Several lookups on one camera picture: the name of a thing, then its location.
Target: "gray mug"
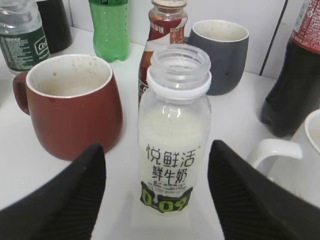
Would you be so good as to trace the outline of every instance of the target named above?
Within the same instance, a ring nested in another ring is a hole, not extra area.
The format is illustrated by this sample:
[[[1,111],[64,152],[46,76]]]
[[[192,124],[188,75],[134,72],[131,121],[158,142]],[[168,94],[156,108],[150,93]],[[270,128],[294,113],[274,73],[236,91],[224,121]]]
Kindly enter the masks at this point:
[[[234,22],[204,20],[192,27],[187,44],[204,50],[211,60],[208,95],[222,95],[239,83],[246,65],[249,31]]]

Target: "plastic bottle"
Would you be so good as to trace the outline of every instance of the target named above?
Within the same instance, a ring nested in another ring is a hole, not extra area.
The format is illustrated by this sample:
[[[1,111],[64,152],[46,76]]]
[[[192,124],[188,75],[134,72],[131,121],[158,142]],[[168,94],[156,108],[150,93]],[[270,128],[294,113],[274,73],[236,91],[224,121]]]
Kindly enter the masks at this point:
[[[96,55],[109,63],[129,54],[128,0],[89,0]]]
[[[188,15],[184,11],[186,0],[152,0],[149,12],[150,33],[139,67],[138,102],[148,88],[147,70],[154,51],[165,45],[185,43],[185,25]]]
[[[320,106],[320,0],[306,0],[286,46],[280,76],[260,121],[277,137],[292,135]]]
[[[36,0],[0,1],[0,47],[15,75],[50,57]]]
[[[211,61],[201,49],[159,48],[147,70],[138,117],[140,201],[174,215],[189,202],[209,137]]]

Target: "green label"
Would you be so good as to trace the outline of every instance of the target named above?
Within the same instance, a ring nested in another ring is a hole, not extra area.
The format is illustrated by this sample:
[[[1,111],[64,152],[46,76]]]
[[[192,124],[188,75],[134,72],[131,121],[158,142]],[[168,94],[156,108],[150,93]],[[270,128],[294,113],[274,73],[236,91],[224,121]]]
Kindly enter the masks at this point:
[[[92,4],[108,5],[108,6],[119,6],[127,4],[128,0],[89,0]]]
[[[141,182],[141,187],[142,189],[140,201],[144,205],[158,210],[160,213],[181,211],[182,209],[184,209],[189,203],[191,192],[193,189],[192,187],[189,188],[182,194],[181,197],[158,195],[158,202],[154,202],[156,197],[155,193],[150,190],[143,181]]]
[[[24,34],[0,34],[0,47],[7,66],[18,72],[28,71],[50,57],[42,27]]]

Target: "white mug handle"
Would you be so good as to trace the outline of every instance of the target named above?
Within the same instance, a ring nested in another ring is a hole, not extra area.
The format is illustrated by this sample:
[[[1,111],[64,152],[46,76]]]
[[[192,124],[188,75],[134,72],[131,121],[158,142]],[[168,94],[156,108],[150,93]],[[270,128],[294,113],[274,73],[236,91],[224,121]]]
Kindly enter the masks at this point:
[[[247,162],[255,169],[266,158],[272,156],[284,156],[294,159],[302,159],[303,151],[298,143],[281,140],[265,139],[249,153]]]

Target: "green soda bottle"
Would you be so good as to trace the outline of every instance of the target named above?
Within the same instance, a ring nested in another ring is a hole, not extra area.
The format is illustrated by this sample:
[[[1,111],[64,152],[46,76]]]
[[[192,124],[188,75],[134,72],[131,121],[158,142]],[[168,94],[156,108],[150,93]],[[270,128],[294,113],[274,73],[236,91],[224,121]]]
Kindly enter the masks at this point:
[[[128,0],[89,0],[96,55],[109,63],[129,54]]]

